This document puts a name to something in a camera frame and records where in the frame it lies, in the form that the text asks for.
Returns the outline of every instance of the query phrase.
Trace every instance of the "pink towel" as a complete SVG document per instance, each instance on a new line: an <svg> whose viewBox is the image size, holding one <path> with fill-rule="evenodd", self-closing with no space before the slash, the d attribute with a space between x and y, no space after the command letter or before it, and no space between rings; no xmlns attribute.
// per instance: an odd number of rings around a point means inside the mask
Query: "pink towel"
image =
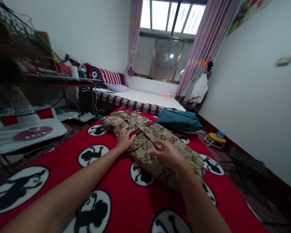
<svg viewBox="0 0 291 233"><path fill-rule="evenodd" d="M160 92L158 95L163 96L163 97L172 98L172 93L170 93L170 92Z"/></svg>

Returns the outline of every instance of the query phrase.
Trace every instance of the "hand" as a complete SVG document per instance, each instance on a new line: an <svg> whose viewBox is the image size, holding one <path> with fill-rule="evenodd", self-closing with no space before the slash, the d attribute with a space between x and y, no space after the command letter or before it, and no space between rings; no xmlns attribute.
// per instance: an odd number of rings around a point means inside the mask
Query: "hand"
<svg viewBox="0 0 291 233"><path fill-rule="evenodd" d="M162 146L162 151L152 150L149 152L150 155L159 157L176 170L189 166L189 162L181 155L178 148L176 148L171 142L155 140L153 143L160 144Z"/></svg>
<svg viewBox="0 0 291 233"><path fill-rule="evenodd" d="M136 135L133 135L129 139L129 134L131 132L132 132L131 129L126 131L125 127L123 127L120 130L120 135L117 138L115 148L119 149L121 151L121 153L123 153L125 150L127 150L130 147L130 145L133 143L134 139L136 138Z"/></svg>

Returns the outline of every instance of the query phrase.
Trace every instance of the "window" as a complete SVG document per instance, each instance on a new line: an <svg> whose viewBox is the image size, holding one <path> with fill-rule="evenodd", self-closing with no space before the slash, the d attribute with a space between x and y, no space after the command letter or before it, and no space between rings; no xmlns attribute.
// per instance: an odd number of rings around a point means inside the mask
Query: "window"
<svg viewBox="0 0 291 233"><path fill-rule="evenodd" d="M179 83L206 3L143 0L136 75Z"/></svg>

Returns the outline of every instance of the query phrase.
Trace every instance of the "pillow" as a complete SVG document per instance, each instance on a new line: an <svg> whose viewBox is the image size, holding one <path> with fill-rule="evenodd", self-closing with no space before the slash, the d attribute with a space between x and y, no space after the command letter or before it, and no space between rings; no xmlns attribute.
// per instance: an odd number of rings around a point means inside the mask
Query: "pillow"
<svg viewBox="0 0 291 233"><path fill-rule="evenodd" d="M128 87L125 74L99 69L87 63L82 64L81 68L86 69L88 79L96 79L89 82L95 83L98 88L104 88L103 83L122 84Z"/></svg>
<svg viewBox="0 0 291 233"><path fill-rule="evenodd" d="M103 83L109 90L114 92L127 92L130 91L127 86L122 84L110 84L110 83Z"/></svg>
<svg viewBox="0 0 291 233"><path fill-rule="evenodd" d="M88 79L96 79L96 80L89 80L88 82L96 84L97 88L104 88L103 81L100 76L100 71L97 67L91 66L90 64L83 63L81 68L86 69L86 78Z"/></svg>

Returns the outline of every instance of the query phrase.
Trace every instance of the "teal bag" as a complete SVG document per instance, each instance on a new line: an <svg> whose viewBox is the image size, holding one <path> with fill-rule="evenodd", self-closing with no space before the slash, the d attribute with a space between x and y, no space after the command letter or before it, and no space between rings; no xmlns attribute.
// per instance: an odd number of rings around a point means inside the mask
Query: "teal bag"
<svg viewBox="0 0 291 233"><path fill-rule="evenodd" d="M180 132L199 131L203 128L201 123L195 118L195 113L167 109L159 113L156 123L165 128L175 129Z"/></svg>

